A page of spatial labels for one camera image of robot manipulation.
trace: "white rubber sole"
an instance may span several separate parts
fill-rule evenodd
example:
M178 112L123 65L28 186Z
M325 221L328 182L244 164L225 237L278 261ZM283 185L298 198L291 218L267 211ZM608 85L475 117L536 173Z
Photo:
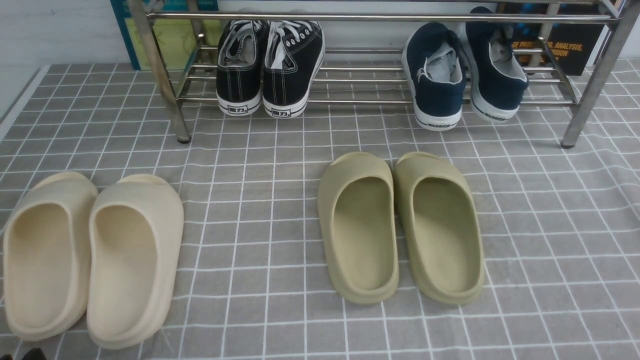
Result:
M409 42L413 38L413 34L415 34L415 31L411 34L411 36L409 36L409 40L407 40L404 44L404 49L402 50L402 66L404 69L404 76L406 77L407 83L409 83L409 89L411 90L415 120L420 127L427 130L446 131L453 129L454 127L456 127L456 125L458 125L458 122L462 117L462 107L460 107L460 111L453 115L449 115L446 117L437 117L424 113L422 110L420 110L418 104L415 102L415 86L413 85L412 80L413 74L411 74L409 70L409 63L406 61L406 48L407 46L409 46Z
M255 113L256 110L260 107L260 92L251 100L243 101L243 102L230 102L224 99L221 99L220 96L216 93L216 97L218 98L218 107L220 111L229 115L229 116L247 116Z
M482 119L492 124L504 124L505 121L516 115L520 107L518 106L514 110L498 109L482 97L478 87L478 66L471 51L471 45L469 45L465 26L460 29L460 42L462 43L462 58L471 72L471 107Z
M314 79L316 78L318 70L320 70L320 65L322 65L322 61L324 60L324 47L325 47L325 42L324 42L324 32L323 32L322 33L322 51L320 52L320 55L316 60L316 67L314 68L314 74L309 79L309 84L307 85L307 92L302 97L302 99L300 99L299 101L293 104L281 106L281 105L271 104L263 96L262 102L264 103L264 110L267 112L267 114L271 115L271 117L274 117L276 119L290 119L293 117L297 117L298 115L302 114L305 111L305 109L307 108L307 102L309 100L309 93L311 92L311 84L314 82Z

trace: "stainless steel shoe rack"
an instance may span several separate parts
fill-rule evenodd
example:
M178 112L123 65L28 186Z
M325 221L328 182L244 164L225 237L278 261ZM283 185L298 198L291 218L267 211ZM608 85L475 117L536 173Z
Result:
M225 19L246 19L246 20L341 20L341 21L410 21L410 22L469 22L469 21L491 21L491 22L524 22L542 24L540 36L538 38L539 48L531 50L516 49L516 54L531 54L528 66L524 67L528 74L550 74L547 78L532 78L531 85L555 85L560 89L563 99L549 100L524 100L524 106L568 106L573 116L569 122L566 132L560 142L562 148L570 149L575 146L584 124L587 122L589 114L602 91L602 88L611 73L611 70L620 55L622 47L640 13L640 0L623 0L620 10L617 10L610 0L512 0L516 3L547 3L549 4L547 14L488 14L488 15L447 15L447 14L358 14L358 13L254 13L254 12L203 12L198 9L197 0L187 0L189 11L167 12L163 11L164 0L151 0L145 6L143 0L127 0L131 10L134 23L140 34L143 48L150 62L152 72L156 77L161 96L169 112L173 130L181 143L189 143L191 135L182 116L181 106L185 102L217 102L215 97L204 97L202 95L193 96L189 94L189 85L192 81L215 81L212 70L216 69L215 47L207 45L202 21L205 19L225 20ZM596 4L600 9L599 15L558 15L561 3L566 4ZM184 73L177 87L174 87L160 49L157 44L153 26L156 19L188 19L191 21L194 36L196 38L196 49L191 54L184 69ZM553 24L603 24L609 27L610 32L603 44L603 51L592 71L587 87L582 96L577 97L569 82L569 79L558 66L556 58L547 46L547 38ZM327 53L333 54L400 54L402 49L327 49ZM541 55L545 54L549 59L548 64L540 64ZM401 72L399 67L370 66L370 67L321 67L323 71L329 72ZM322 78L316 79L316 83L404 83L406 80L397 79L371 79L371 78ZM375 106L407 106L412 103L411 99L404 100L309 100L312 104L323 105L375 105Z

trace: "olive green slide sandal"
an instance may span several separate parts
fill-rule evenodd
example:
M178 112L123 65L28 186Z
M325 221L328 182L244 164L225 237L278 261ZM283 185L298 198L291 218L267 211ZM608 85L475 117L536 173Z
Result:
M428 297L467 304L482 292L484 257L469 186L448 161L410 152L394 169L413 280Z
M91 248L89 213L98 189L84 175L61 172L33 187L4 232L4 304L9 328L38 341L84 314Z
M399 272L387 163L366 152L335 160L320 179L318 216L329 278L338 293L358 304L393 295Z

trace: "black object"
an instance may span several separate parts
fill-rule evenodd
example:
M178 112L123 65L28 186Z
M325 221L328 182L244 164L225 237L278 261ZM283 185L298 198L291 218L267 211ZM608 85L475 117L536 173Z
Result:
M41 348L36 347L27 351L27 353L22 357L22 360L47 360L47 357L44 356L44 352L42 352Z
M262 96L273 117L288 118L307 106L311 82L324 56L324 35L314 21L271 23Z
M268 31L266 21L235 20L220 36L216 93L218 105L227 115L248 115L260 106L260 72ZM246 51L247 46L253 49Z
M547 13L546 4L502 3L499 13ZM561 4L559 15L598 15L598 5ZM589 24L554 24L547 44L558 59L560 67L567 75L580 76L598 42L604 25ZM532 49L539 47L538 33L540 24L516 24L514 48ZM528 63L530 55L520 55L521 63Z

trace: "black poster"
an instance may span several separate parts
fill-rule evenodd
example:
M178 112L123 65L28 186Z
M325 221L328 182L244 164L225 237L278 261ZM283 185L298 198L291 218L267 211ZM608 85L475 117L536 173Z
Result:
M547 12L546 4L513 4L503 3L499 6L500 13L533 13ZM562 4L561 15L589 15L599 14L597 5ZM536 46L541 24L515 24L514 49L532 49ZM591 56L603 25L589 24L554 24L547 44L558 59L562 70L567 75L579 76ZM529 55L520 55L520 63L527 64Z

